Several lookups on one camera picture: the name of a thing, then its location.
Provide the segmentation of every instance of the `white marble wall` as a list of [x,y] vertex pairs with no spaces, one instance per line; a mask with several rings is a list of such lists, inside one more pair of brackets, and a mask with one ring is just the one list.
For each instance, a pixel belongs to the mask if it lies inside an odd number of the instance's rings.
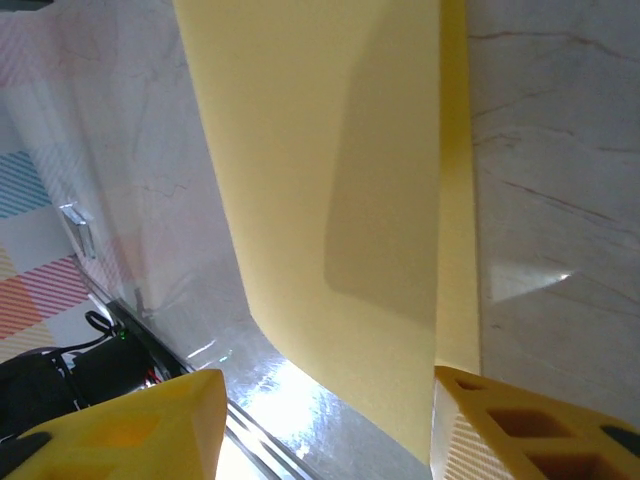
[[484,371],[640,425],[640,3],[467,5]]

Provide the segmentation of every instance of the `yellow plastic part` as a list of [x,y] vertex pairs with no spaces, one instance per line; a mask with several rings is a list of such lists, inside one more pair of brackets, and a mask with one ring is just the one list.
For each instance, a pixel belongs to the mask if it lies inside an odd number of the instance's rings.
[[613,417],[448,367],[436,367],[432,469],[447,479],[640,478],[640,458],[602,426]]
[[201,370],[38,425],[53,439],[7,479],[213,479],[226,416],[222,372]]
[[480,373],[476,217],[464,0],[440,4],[436,364]]
[[439,3],[174,0],[253,318],[425,461]]

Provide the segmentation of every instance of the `blue striped pattern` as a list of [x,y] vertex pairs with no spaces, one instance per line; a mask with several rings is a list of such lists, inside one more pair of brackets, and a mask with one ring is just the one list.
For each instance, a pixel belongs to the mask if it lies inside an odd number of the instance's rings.
[[27,152],[0,154],[0,218],[51,205]]

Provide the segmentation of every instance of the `curved yellow sheet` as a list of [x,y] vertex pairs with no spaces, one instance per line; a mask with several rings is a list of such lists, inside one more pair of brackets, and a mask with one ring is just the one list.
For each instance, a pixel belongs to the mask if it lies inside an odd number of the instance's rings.
[[436,363],[479,374],[476,209],[465,1],[443,0],[440,18]]
[[438,2],[175,5],[256,322],[426,460]]

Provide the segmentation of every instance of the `black cable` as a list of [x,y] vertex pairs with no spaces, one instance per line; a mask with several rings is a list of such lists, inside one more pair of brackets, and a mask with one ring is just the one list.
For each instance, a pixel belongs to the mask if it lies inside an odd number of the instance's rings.
[[78,389],[78,386],[76,385],[76,383],[71,378],[71,372],[69,371],[69,367],[67,366],[67,362],[65,362],[64,358],[62,358],[62,354],[54,355],[51,358],[51,361],[54,363],[54,365],[57,368],[59,368],[60,370],[62,370],[64,372],[64,374],[62,375],[62,378],[64,378],[65,383],[69,386],[69,388],[73,392],[73,395],[76,398],[76,403],[77,403],[78,407],[80,407],[81,409],[82,408],[87,408],[89,406],[89,402],[87,402],[87,400],[82,395],[82,392],[80,392],[80,390]]
[[83,348],[93,347],[98,345],[99,343],[104,342],[107,338],[112,337],[116,334],[116,326],[111,325],[111,322],[107,320],[105,317],[100,315],[98,312],[93,310],[89,310],[84,314],[85,320],[91,325],[94,329],[98,330],[102,333],[100,338],[92,340],[90,342],[81,343],[79,345],[71,345],[69,347],[61,347],[52,350],[51,352],[45,354],[47,357],[55,357],[58,355],[62,355],[63,353],[72,352],[74,350],[82,350]]
[[89,310],[84,314],[84,318],[89,323],[89,325],[91,325],[99,332],[109,335],[113,334],[114,326],[111,325],[111,322],[109,322],[109,320],[100,315],[98,312]]

